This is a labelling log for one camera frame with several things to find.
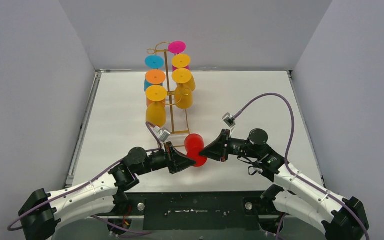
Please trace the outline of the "red wine glass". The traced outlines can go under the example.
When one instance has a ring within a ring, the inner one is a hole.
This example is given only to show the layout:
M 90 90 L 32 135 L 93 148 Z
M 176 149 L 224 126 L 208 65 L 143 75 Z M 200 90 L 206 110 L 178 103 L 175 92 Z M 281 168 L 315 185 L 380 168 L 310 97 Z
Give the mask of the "red wine glass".
M 200 152 L 205 147 L 205 143 L 199 134 L 189 134 L 184 140 L 184 146 L 187 157 L 195 161 L 194 167 L 202 167 L 207 162 L 208 158 L 200 155 Z

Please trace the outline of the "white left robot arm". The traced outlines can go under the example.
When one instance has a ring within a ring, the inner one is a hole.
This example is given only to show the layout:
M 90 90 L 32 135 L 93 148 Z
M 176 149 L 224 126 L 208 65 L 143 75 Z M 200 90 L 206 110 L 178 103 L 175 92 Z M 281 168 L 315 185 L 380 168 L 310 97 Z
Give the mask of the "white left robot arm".
M 164 168 L 176 174 L 195 164 L 171 142 L 151 153 L 134 147 L 90 181 L 57 191 L 41 188 L 33 192 L 18 212 L 24 236 L 27 240 L 47 240 L 59 228 L 92 215 L 121 216 L 132 208 L 126 191 L 139 184 L 138 176 Z

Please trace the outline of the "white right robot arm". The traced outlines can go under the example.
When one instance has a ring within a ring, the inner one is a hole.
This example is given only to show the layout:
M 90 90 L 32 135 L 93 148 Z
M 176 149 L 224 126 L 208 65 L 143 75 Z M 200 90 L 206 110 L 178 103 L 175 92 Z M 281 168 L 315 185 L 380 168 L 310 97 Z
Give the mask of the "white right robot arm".
M 282 212 L 313 226 L 328 240 L 361 240 L 369 223 L 364 205 L 355 197 L 347 199 L 324 188 L 297 170 L 272 149 L 268 134 L 259 128 L 247 139 L 231 137 L 229 129 L 200 151 L 200 156 L 226 162 L 229 156 L 250 164 L 254 174 L 272 182 L 262 194 L 262 209 L 267 214 Z

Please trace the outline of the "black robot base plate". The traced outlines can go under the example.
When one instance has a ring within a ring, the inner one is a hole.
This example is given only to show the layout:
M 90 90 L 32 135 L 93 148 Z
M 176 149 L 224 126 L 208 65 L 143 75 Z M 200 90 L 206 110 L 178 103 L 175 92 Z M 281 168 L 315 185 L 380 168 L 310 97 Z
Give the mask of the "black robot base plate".
M 262 191 L 127 193 L 107 216 L 143 221 L 146 231 L 275 230 L 283 213 Z

